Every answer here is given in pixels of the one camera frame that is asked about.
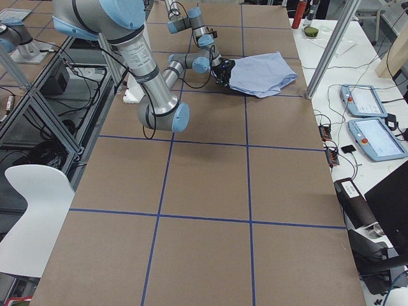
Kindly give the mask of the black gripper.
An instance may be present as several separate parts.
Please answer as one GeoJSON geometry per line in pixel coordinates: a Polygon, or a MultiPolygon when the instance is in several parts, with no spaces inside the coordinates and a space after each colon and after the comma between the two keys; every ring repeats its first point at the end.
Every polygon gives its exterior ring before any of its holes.
{"type": "Polygon", "coordinates": [[[214,67],[211,67],[211,74],[215,78],[217,85],[227,87],[230,78],[231,71],[235,67],[235,60],[233,59],[221,59],[221,62],[214,67]]]}

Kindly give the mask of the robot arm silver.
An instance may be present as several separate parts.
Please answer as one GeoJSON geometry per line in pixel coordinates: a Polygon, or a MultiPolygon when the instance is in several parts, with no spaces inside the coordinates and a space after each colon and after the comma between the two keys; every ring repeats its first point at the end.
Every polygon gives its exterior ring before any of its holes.
{"type": "Polygon", "coordinates": [[[143,36],[143,1],[54,1],[53,21],[54,27],[67,36],[92,41],[104,36],[118,49],[145,94],[138,107],[142,125],[178,133],[185,130],[190,116],[189,106],[170,91],[181,74],[187,69],[209,72],[217,84],[227,86],[235,62],[221,56],[214,41],[217,35],[206,27],[199,7],[182,15],[176,1],[166,1],[165,5],[169,32],[191,29],[199,50],[170,56],[164,71],[160,71],[143,36]]]}
{"type": "Polygon", "coordinates": [[[205,25],[202,12],[198,6],[187,11],[178,1],[164,1],[164,3],[168,14],[167,26],[171,34],[190,29],[196,43],[205,34],[210,35],[213,39],[217,38],[217,31],[209,29],[205,25]]]}

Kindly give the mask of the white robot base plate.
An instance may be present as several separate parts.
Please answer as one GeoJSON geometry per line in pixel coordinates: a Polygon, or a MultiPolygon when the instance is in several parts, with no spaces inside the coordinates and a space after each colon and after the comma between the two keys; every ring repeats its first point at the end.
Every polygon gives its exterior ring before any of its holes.
{"type": "Polygon", "coordinates": [[[144,97],[144,92],[140,86],[128,87],[125,91],[123,102],[127,104],[137,104],[144,97]]]}

